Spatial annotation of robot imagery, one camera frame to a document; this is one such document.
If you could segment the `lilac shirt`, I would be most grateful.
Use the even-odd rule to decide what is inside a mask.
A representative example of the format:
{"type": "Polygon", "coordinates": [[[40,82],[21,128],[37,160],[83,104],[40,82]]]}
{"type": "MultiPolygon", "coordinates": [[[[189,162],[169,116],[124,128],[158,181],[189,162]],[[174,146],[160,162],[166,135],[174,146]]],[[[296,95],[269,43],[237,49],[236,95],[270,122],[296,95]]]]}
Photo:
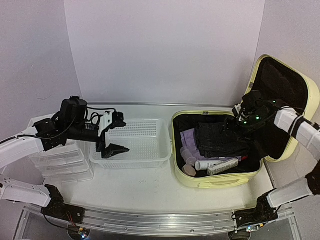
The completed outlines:
{"type": "Polygon", "coordinates": [[[210,160],[227,161],[227,160],[233,158],[231,156],[207,158],[207,157],[200,155],[200,151],[197,147],[196,140],[195,140],[195,129],[194,128],[181,132],[180,136],[181,136],[182,147],[188,148],[189,151],[192,153],[192,155],[197,159],[197,161],[202,161],[202,160],[204,160],[204,161],[210,161],[210,160]]]}

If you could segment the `white perforated plastic basket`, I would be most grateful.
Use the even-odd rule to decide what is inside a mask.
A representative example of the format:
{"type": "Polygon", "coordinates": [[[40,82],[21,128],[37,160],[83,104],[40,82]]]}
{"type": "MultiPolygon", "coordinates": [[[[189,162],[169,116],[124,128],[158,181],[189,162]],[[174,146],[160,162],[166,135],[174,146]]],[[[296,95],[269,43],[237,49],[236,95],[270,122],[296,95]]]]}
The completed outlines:
{"type": "Polygon", "coordinates": [[[103,159],[92,144],[89,160],[104,169],[159,168],[172,155],[169,128],[160,118],[128,119],[125,127],[109,130],[107,134],[112,144],[129,151],[103,159]]]}

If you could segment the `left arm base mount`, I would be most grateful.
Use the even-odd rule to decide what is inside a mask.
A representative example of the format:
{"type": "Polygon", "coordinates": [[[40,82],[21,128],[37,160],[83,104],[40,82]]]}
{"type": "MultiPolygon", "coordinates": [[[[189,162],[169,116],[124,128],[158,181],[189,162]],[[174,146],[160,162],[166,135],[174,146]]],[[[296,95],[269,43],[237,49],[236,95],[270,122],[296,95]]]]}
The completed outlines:
{"type": "Polygon", "coordinates": [[[46,217],[81,224],[84,219],[85,209],[80,206],[65,203],[63,196],[56,186],[45,184],[49,191],[50,202],[48,206],[41,208],[41,213],[46,217]]]}

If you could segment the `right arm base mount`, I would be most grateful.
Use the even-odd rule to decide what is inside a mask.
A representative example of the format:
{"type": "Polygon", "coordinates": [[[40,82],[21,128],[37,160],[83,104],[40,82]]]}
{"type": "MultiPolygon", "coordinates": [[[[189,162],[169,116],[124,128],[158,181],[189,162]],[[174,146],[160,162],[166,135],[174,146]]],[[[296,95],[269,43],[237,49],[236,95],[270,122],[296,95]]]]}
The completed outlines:
{"type": "Polygon", "coordinates": [[[236,228],[247,228],[260,224],[266,224],[270,221],[278,219],[278,208],[271,207],[267,196],[272,191],[264,193],[256,201],[256,207],[237,210],[235,211],[231,218],[235,220],[236,228]]]}

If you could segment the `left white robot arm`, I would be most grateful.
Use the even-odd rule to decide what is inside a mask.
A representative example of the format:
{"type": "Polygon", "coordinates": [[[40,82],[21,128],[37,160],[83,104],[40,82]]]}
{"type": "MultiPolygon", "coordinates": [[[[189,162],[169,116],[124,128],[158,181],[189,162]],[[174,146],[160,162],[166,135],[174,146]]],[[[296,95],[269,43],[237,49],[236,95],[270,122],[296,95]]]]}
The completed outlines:
{"type": "MultiPolygon", "coordinates": [[[[95,143],[96,152],[103,159],[129,152],[129,148],[109,142],[108,131],[123,128],[127,124],[124,114],[114,108],[104,108],[97,115],[97,121],[88,118],[91,108],[79,96],[64,99],[60,110],[51,118],[44,118],[20,134],[0,142],[0,167],[4,168],[29,155],[47,152],[58,146],[65,146],[68,140],[95,143]]],[[[11,179],[0,178],[0,198],[47,207],[57,219],[67,214],[64,198],[54,185],[32,185],[11,179]]]]}

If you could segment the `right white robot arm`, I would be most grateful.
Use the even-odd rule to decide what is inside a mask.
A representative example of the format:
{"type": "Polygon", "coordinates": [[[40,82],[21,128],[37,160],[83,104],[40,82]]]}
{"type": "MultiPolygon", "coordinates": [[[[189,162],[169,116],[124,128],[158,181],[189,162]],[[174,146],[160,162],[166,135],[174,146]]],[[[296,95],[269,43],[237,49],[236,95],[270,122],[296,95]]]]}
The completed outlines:
{"type": "MultiPolygon", "coordinates": [[[[242,97],[232,112],[235,120],[229,127],[237,133],[248,135],[271,126],[289,138],[286,151],[294,154],[296,149],[304,147],[316,161],[320,160],[320,125],[310,121],[304,109],[280,98],[265,99],[258,90],[253,90],[242,97]]],[[[261,195],[255,207],[237,210],[233,218],[240,222],[275,219],[280,207],[319,193],[320,165],[317,164],[307,175],[261,195]]]]}

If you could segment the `black jeans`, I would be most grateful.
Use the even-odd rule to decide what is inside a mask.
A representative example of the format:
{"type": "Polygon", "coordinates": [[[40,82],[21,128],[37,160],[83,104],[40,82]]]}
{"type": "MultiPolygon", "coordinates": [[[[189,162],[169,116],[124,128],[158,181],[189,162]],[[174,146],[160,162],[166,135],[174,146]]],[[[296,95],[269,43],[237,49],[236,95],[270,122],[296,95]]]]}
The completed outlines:
{"type": "Polygon", "coordinates": [[[195,128],[195,141],[201,156],[226,158],[246,156],[250,147],[233,131],[226,130],[224,123],[199,123],[195,128]]]}

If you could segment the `pale yellow hard-shell suitcase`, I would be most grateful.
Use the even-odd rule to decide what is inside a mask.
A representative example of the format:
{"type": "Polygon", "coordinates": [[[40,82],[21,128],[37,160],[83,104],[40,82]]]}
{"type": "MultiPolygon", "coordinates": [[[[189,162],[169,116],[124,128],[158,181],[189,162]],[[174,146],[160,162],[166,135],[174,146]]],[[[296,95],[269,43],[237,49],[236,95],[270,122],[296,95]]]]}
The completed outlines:
{"type": "MultiPolygon", "coordinates": [[[[317,84],[282,61],[262,55],[256,62],[243,99],[254,104],[274,101],[280,107],[293,107],[308,120],[315,115],[320,104],[317,84]]],[[[185,186],[200,189],[223,189],[243,185],[251,180],[263,167],[263,161],[280,162],[288,159],[298,142],[274,125],[275,115],[266,108],[259,110],[248,123],[237,123],[231,111],[192,110],[176,113],[172,118],[172,144],[174,171],[177,179],[185,186]],[[185,161],[181,155],[183,141],[181,133],[195,129],[204,134],[205,142],[196,138],[201,146],[201,155],[237,153],[244,157],[238,166],[215,175],[199,170],[195,176],[183,171],[185,161]]]]}

